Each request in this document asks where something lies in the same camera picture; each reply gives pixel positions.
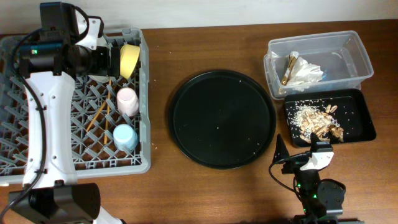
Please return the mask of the pink cup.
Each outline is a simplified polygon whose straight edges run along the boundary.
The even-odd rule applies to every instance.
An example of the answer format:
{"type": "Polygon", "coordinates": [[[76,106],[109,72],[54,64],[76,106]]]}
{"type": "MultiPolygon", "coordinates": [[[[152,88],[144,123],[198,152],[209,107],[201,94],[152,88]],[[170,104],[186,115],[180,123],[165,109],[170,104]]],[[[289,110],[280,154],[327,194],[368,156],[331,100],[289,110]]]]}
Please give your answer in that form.
{"type": "Polygon", "coordinates": [[[132,88],[121,88],[116,95],[118,111],[128,117],[135,116],[139,112],[139,99],[132,88]]]}

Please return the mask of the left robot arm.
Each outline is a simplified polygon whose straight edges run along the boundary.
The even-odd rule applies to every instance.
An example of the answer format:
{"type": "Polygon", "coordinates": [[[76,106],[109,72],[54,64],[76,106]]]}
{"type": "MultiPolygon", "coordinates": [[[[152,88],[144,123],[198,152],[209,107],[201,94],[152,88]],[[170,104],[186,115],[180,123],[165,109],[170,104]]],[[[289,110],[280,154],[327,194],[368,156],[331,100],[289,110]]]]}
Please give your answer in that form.
{"type": "Polygon", "coordinates": [[[8,210],[33,223],[118,223],[101,206],[96,184],[79,184],[72,159],[71,107],[79,75],[117,77],[121,50],[100,47],[103,21],[64,2],[40,5],[41,27],[11,54],[27,92],[28,161],[23,189],[8,210]]]}

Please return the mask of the grey plate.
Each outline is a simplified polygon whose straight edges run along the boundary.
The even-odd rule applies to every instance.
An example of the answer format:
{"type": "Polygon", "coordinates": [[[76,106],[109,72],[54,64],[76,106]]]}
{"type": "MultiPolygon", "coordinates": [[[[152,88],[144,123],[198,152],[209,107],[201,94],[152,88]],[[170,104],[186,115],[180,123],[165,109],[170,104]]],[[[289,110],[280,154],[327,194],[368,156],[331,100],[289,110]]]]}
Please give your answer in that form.
{"type": "Polygon", "coordinates": [[[110,80],[110,77],[104,77],[104,76],[96,76],[96,75],[89,75],[89,77],[99,83],[107,83],[110,80]]]}

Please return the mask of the yellow bowl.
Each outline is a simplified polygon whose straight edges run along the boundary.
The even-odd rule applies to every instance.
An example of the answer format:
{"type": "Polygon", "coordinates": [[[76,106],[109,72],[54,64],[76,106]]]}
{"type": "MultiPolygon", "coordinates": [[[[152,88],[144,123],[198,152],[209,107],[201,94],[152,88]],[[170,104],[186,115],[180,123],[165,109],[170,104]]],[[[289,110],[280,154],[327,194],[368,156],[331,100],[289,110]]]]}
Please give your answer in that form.
{"type": "Polygon", "coordinates": [[[140,51],[140,47],[136,45],[126,44],[122,46],[120,51],[120,76],[128,79],[132,75],[139,60],[140,51]]]}

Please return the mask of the blue cup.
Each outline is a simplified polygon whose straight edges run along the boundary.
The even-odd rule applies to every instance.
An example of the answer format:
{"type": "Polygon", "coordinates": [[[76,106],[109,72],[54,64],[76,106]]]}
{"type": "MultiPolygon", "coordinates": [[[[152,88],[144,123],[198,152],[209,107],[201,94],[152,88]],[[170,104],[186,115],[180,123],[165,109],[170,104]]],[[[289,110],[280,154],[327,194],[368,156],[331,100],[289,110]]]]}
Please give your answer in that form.
{"type": "Polygon", "coordinates": [[[132,126],[120,124],[113,131],[114,144],[122,151],[134,151],[139,142],[139,136],[132,126]]]}

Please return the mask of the food scraps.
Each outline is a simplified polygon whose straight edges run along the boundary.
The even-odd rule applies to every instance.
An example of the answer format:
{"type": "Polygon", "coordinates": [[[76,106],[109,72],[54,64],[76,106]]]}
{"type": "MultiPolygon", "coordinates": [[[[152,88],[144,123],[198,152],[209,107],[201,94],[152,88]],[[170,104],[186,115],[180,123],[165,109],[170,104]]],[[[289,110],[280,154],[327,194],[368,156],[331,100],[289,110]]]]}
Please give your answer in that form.
{"type": "Polygon", "coordinates": [[[312,103],[323,103],[322,100],[302,100],[288,106],[287,121],[290,130],[296,131],[293,139],[311,143],[311,135],[319,140],[330,142],[331,137],[344,142],[344,129],[334,117],[337,105],[316,106],[312,103]]]}

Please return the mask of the wooden chopstick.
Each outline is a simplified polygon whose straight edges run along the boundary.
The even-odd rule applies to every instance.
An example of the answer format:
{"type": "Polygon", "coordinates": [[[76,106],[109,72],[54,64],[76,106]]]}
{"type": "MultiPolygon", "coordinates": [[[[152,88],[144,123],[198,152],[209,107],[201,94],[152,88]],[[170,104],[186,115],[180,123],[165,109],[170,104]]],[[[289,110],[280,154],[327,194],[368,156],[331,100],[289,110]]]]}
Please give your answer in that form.
{"type": "MultiPolygon", "coordinates": [[[[112,80],[111,80],[111,79],[109,79],[109,85],[110,85],[110,86],[112,85],[112,80]]],[[[111,99],[111,92],[108,90],[107,101],[110,100],[110,99],[111,99]]],[[[108,121],[108,119],[106,118],[106,117],[109,115],[109,112],[110,112],[110,107],[109,107],[108,103],[106,103],[106,116],[105,116],[106,122],[105,122],[105,129],[104,129],[105,132],[108,130],[108,127],[109,127],[109,121],[108,121]]],[[[107,143],[108,143],[108,136],[107,136],[107,134],[105,133],[105,134],[104,134],[104,142],[103,142],[103,144],[104,144],[104,145],[107,145],[107,143]]]]}
{"type": "Polygon", "coordinates": [[[105,106],[108,104],[107,100],[111,99],[111,92],[108,91],[108,97],[107,99],[103,102],[103,104],[99,107],[99,109],[97,110],[96,114],[94,115],[93,119],[91,120],[91,122],[89,123],[88,127],[86,128],[86,132],[89,132],[92,125],[94,125],[95,121],[97,120],[98,116],[100,115],[100,113],[102,112],[102,110],[105,108],[105,106]]]}

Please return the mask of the white napkin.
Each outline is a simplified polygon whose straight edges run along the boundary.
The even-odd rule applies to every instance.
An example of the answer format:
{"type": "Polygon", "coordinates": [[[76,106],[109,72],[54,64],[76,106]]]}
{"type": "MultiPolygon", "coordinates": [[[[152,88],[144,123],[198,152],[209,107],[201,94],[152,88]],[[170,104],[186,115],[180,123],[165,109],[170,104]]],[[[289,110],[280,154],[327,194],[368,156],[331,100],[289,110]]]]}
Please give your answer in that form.
{"type": "Polygon", "coordinates": [[[324,72],[321,70],[321,66],[309,63],[296,51],[292,51],[289,55],[297,57],[297,61],[292,69],[287,84],[283,86],[290,86],[296,91],[304,91],[308,89],[311,84],[318,83],[323,79],[324,72]]]}

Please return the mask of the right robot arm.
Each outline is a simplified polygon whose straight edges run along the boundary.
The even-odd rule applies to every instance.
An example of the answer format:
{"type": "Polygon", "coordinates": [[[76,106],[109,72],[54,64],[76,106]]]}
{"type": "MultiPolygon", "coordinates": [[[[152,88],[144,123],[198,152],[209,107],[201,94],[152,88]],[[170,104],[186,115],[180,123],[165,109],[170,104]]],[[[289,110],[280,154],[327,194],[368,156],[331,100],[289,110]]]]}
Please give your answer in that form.
{"type": "Polygon", "coordinates": [[[276,148],[269,174],[279,185],[293,192],[303,207],[302,215],[295,215],[292,223],[362,223],[358,219],[341,220],[346,186],[333,179],[321,179],[319,172],[330,165],[333,147],[311,134],[310,149],[290,155],[282,136],[277,135],[276,148]],[[272,173],[275,165],[281,165],[282,174],[292,174],[291,187],[283,184],[272,173]]]}

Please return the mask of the gold foil wrapper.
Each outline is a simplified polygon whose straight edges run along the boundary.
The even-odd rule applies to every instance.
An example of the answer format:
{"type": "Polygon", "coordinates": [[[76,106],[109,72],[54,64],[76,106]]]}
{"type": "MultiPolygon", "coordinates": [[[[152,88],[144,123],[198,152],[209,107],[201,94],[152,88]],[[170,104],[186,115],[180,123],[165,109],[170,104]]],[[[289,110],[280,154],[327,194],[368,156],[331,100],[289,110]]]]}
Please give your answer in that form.
{"type": "Polygon", "coordinates": [[[293,69],[296,61],[297,61],[297,57],[289,55],[289,63],[288,63],[287,69],[286,69],[286,71],[284,73],[283,79],[281,81],[282,85],[286,85],[287,84],[287,82],[288,82],[288,80],[290,78],[290,74],[292,72],[292,69],[293,69]]]}

